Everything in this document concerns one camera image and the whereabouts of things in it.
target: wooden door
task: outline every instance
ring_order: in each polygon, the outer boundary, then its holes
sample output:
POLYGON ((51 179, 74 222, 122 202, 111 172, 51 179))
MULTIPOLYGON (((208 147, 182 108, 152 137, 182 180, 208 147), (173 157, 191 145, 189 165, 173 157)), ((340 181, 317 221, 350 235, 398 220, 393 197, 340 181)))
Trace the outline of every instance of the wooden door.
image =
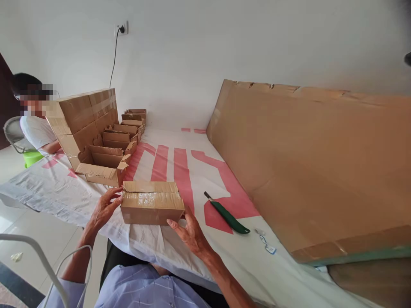
POLYGON ((0 54, 0 150, 10 145, 4 136, 5 122, 14 116, 19 116, 21 110, 20 102, 13 95, 12 79, 13 74, 0 54))

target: wrinkled hand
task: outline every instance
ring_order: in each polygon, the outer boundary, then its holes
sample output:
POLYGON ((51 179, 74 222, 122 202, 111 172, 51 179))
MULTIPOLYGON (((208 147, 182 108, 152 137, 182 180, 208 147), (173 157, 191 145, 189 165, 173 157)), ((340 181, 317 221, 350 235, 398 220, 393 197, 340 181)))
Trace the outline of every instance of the wrinkled hand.
POLYGON ((189 207, 186 207, 184 214, 187 220, 187 226, 185 228, 170 219, 167 219, 167 223, 178 234, 184 244, 188 246, 191 252, 201 260, 204 260, 215 252, 205 238, 196 217, 189 207))
POLYGON ((121 191, 121 187, 111 188, 101 196, 89 221, 93 230, 98 232, 108 222, 114 210, 123 202, 123 196, 116 194, 121 191))

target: light blue shirt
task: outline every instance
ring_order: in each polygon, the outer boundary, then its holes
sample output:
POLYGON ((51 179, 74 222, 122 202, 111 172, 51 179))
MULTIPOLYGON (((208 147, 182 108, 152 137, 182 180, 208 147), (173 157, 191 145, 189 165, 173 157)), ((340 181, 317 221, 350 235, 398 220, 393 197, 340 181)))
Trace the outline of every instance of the light blue shirt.
MULTIPOLYGON (((59 279, 67 293, 69 307, 76 308, 85 284, 59 279)), ((47 307, 64 308, 59 291, 53 287, 47 307)), ((176 277, 160 276, 150 265, 123 267, 117 265, 107 275, 94 306, 209 308, 210 306, 188 284, 176 277)))

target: boy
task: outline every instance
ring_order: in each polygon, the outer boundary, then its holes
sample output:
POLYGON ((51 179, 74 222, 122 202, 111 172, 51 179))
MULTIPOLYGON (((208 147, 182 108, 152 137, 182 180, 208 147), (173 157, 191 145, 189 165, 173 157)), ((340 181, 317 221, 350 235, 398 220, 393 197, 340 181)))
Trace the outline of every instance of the boy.
POLYGON ((52 90, 43 89, 40 80, 26 73, 14 75, 12 90, 27 107, 27 116, 20 118, 26 139, 44 156, 56 153, 61 146, 42 111, 42 101, 48 100, 52 90))

